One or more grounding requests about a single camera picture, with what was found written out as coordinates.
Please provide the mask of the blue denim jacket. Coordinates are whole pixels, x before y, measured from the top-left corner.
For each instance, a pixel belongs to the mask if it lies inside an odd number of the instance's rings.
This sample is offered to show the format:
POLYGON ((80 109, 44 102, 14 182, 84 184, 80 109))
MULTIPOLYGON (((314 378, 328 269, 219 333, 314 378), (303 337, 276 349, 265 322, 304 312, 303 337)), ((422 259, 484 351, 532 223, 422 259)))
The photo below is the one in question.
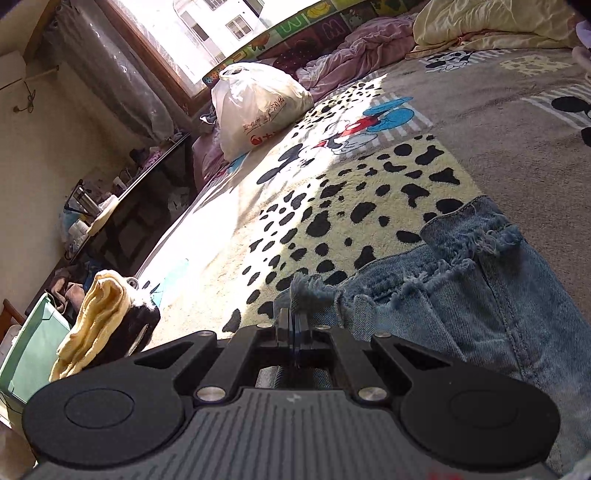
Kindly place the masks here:
POLYGON ((359 340, 388 332, 530 383, 561 417, 549 467, 590 462, 590 326, 547 262, 488 197, 430 221, 422 244, 331 285, 297 274, 274 308, 359 340))

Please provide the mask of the folded dark brown garment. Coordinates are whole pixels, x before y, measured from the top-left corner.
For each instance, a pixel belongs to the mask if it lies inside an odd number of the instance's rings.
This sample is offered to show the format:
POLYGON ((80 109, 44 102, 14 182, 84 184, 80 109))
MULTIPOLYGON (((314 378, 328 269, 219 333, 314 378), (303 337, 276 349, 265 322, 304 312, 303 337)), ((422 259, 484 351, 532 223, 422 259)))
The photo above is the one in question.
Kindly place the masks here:
POLYGON ((148 294, 138 295, 106 345, 85 370, 111 363, 142 351, 160 320, 160 312, 148 294))

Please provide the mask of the folded yellow blanket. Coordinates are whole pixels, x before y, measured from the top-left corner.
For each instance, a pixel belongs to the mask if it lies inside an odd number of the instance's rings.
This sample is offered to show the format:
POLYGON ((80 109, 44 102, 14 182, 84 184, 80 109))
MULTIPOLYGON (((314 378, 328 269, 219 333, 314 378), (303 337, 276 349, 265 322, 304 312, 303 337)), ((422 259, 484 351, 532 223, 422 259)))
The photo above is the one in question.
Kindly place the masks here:
POLYGON ((75 375, 103 350, 132 306, 135 293, 114 270, 99 271, 86 293, 76 322, 56 350, 49 375, 53 382, 75 375))

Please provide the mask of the dark side table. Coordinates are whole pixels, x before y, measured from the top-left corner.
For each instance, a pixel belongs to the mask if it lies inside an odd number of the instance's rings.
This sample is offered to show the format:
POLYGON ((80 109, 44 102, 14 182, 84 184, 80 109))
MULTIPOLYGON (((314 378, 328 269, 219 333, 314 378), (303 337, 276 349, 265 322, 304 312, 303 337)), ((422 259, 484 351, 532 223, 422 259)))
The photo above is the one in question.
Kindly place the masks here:
POLYGON ((181 134, 119 196, 102 229, 53 270, 69 268, 74 280, 86 286, 103 269, 135 275, 161 236, 197 197, 191 146, 192 136, 181 134))

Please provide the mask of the green plastic storage bin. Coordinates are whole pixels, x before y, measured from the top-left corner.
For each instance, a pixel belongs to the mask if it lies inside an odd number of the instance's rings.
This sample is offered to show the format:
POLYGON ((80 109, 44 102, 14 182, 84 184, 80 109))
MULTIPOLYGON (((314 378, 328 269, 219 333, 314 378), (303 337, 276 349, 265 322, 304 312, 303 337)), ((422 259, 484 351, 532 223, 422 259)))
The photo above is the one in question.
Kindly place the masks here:
POLYGON ((69 331, 50 295, 43 294, 1 366, 1 396, 10 410, 21 412, 27 401, 49 383, 57 349, 69 331))

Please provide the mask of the Mickey Mouse plush blanket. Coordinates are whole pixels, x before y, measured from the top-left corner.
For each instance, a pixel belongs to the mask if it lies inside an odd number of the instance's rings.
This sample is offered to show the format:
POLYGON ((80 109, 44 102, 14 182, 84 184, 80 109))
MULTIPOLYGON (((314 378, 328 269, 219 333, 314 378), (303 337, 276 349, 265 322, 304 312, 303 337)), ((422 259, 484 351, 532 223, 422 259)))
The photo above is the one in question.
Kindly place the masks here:
POLYGON ((270 318, 295 273, 341 283, 480 195, 588 311, 590 77, 569 51, 445 52, 332 92, 218 173, 146 259, 150 343, 270 318))

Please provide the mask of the steel thermos flask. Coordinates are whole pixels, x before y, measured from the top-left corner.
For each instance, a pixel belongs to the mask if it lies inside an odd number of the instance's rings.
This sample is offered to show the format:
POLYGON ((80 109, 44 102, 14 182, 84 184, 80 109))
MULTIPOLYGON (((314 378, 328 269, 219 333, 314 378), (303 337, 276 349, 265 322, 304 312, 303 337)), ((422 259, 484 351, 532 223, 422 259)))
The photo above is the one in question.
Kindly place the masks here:
POLYGON ((101 214, 100 207, 87 193, 82 180, 80 180, 75 186, 72 196, 74 200, 80 205, 83 214, 92 218, 96 218, 101 214))

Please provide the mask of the white plastic bag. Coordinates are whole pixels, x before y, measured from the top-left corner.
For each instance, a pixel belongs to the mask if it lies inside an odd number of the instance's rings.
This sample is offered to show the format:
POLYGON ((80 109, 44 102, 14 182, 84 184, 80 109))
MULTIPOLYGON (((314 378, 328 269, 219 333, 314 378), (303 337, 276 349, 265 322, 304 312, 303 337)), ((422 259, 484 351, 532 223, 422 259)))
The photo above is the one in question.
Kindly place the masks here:
POLYGON ((311 93, 289 74, 256 62, 231 64, 211 90, 224 158, 249 153, 314 106, 311 93))

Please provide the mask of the pink crumpled bedsheet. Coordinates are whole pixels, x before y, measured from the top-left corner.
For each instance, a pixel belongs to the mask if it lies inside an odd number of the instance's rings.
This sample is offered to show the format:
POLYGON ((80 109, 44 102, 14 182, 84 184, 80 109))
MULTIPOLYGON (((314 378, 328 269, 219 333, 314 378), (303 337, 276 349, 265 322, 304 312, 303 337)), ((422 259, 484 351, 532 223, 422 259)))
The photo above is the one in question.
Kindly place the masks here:
POLYGON ((307 42, 273 60, 259 61, 289 74, 311 93, 314 106, 294 123, 233 161, 224 158, 212 107, 212 130, 193 143, 195 181, 204 186, 242 160, 263 161, 266 183, 290 164, 317 159, 349 159, 380 146, 396 134, 417 129, 411 97, 388 95, 376 72, 405 58, 413 49, 411 15, 378 17, 360 25, 332 52, 318 55, 307 42))

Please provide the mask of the translucent window curtain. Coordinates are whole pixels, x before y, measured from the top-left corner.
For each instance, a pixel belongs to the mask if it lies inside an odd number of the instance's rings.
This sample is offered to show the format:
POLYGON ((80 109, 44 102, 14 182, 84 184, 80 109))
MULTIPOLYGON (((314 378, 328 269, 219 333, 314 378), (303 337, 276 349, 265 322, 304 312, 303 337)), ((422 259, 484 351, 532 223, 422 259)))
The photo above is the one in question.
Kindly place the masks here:
POLYGON ((96 2, 60 2, 45 38, 131 132, 150 142, 172 136, 175 126, 169 111, 96 2))

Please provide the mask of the cream quilted duvet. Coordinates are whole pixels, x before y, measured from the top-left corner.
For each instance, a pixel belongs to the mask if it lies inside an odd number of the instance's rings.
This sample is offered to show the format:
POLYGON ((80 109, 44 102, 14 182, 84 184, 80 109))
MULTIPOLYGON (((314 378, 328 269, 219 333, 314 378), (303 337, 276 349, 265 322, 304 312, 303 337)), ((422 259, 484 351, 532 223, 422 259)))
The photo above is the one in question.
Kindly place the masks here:
POLYGON ((413 25, 411 58, 447 50, 561 49, 581 45, 565 1, 430 1, 413 25))

